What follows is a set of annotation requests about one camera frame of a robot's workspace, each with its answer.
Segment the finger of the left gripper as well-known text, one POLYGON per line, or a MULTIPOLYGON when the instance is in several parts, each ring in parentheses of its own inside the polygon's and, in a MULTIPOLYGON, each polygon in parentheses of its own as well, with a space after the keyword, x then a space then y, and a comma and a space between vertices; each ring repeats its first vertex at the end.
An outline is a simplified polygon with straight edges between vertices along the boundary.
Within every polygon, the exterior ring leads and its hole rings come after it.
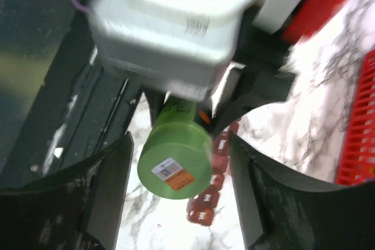
POLYGON ((165 102, 165 93, 161 93, 156 90, 145 90, 144 94, 146 96, 149 105, 149 114, 151 119, 151 125, 153 126, 160 112, 162 111, 165 102))
POLYGON ((268 68, 232 68, 213 118, 212 138, 251 110, 287 99, 295 74, 268 68))

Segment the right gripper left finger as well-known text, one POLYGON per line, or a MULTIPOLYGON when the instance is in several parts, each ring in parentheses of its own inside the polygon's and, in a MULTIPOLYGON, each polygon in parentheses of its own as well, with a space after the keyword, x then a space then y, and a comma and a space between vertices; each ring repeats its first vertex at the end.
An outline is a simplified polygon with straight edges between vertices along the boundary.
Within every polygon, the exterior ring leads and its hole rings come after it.
POLYGON ((18 189, 1 190, 1 249, 115 249, 134 143, 18 189))

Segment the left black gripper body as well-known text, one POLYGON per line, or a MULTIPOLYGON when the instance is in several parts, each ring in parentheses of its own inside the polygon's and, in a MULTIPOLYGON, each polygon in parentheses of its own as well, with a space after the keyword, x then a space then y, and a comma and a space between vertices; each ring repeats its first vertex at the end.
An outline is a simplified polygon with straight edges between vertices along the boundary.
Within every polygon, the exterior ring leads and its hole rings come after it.
POLYGON ((241 77, 251 73, 270 71, 276 77, 292 77, 293 72, 284 69, 290 54, 291 43, 281 37, 280 32, 269 34, 256 27, 253 20, 260 7, 253 5, 244 11, 233 61, 244 67, 232 69, 241 77))

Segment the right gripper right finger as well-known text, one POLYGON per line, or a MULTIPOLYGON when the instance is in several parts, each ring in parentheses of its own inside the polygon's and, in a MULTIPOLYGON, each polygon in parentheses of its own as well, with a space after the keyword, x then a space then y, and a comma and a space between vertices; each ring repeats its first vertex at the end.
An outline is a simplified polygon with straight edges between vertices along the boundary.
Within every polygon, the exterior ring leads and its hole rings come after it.
POLYGON ((346 187, 297 172, 230 135, 246 249, 373 249, 374 183, 346 187))

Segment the green supplement bottle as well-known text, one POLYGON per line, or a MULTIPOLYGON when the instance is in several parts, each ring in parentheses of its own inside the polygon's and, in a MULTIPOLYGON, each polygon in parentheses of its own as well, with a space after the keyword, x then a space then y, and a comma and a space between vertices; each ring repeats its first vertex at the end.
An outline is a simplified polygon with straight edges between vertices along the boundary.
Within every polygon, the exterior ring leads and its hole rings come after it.
POLYGON ((194 197, 212 175, 212 101, 169 96, 138 161, 140 182, 151 193, 173 200, 194 197))

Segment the brown weekly pill organizer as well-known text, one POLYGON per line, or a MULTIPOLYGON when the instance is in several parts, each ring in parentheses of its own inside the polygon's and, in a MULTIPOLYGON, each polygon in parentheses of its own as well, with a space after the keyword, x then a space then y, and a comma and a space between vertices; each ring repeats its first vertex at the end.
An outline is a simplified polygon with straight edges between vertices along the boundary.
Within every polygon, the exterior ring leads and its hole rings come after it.
POLYGON ((230 174, 229 135, 237 133, 239 121, 227 126, 213 143, 212 175, 206 189, 191 198, 187 205, 187 220, 205 227, 211 226, 226 174, 230 174))

